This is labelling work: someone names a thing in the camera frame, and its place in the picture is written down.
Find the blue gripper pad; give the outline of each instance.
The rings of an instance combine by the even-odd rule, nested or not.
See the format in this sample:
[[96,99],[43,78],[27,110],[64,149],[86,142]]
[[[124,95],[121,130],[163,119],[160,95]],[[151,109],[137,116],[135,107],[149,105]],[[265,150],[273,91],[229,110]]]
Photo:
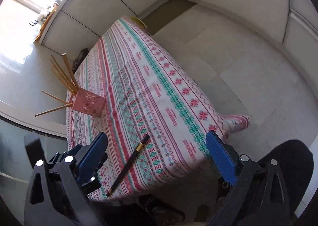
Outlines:
[[206,134],[206,147],[224,180],[234,186],[238,179],[236,176],[236,159],[238,157],[236,151],[230,145],[223,144],[214,131],[209,131]]

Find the black pants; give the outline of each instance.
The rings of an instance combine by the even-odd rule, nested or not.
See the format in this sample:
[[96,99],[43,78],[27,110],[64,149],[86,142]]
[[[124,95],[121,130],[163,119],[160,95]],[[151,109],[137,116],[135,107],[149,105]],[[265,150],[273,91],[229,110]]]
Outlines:
[[308,188],[314,171],[313,155],[299,140],[289,140],[275,147],[260,162],[277,160],[286,182],[289,209],[293,214]]

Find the black pen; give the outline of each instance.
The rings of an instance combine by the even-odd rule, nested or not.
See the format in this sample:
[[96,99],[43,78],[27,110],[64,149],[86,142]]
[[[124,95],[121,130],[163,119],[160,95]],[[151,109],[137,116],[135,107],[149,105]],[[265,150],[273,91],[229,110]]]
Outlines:
[[110,196],[115,189],[118,187],[119,183],[124,179],[125,175],[127,174],[127,172],[129,171],[131,165],[133,164],[133,162],[135,161],[135,159],[137,158],[138,154],[142,151],[143,147],[146,145],[147,141],[149,140],[149,135],[145,135],[145,137],[142,139],[142,141],[138,144],[138,146],[136,147],[136,149],[134,150],[133,154],[131,155],[131,157],[129,158],[129,160],[127,161],[127,163],[125,164],[124,168],[122,169],[122,171],[120,172],[120,174],[118,175],[117,179],[115,180],[114,184],[111,186],[111,188],[108,190],[106,196]]

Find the perforated pink container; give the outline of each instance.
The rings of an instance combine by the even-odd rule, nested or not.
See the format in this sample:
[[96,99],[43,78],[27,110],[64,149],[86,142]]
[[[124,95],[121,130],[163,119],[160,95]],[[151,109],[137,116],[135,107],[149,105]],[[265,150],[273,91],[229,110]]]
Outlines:
[[106,99],[104,97],[80,88],[75,97],[73,110],[94,117],[100,117],[105,102]]

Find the red flower pattern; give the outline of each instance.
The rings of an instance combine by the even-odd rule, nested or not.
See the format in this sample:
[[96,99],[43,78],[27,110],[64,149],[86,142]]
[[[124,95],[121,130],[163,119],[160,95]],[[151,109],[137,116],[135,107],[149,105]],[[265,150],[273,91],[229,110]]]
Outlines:
[[176,71],[175,70],[170,70],[169,75],[175,75]]
[[207,120],[207,119],[208,119],[208,114],[207,114],[207,112],[200,111],[200,112],[199,112],[199,119],[201,119],[201,120]]
[[177,78],[177,79],[175,80],[175,84],[176,84],[176,85],[182,84],[182,79]]
[[214,126],[214,125],[209,125],[209,130],[217,130],[217,126]]
[[191,107],[198,107],[199,101],[197,99],[191,99],[190,106]]
[[182,89],[182,95],[189,95],[190,89],[189,88],[183,88]]

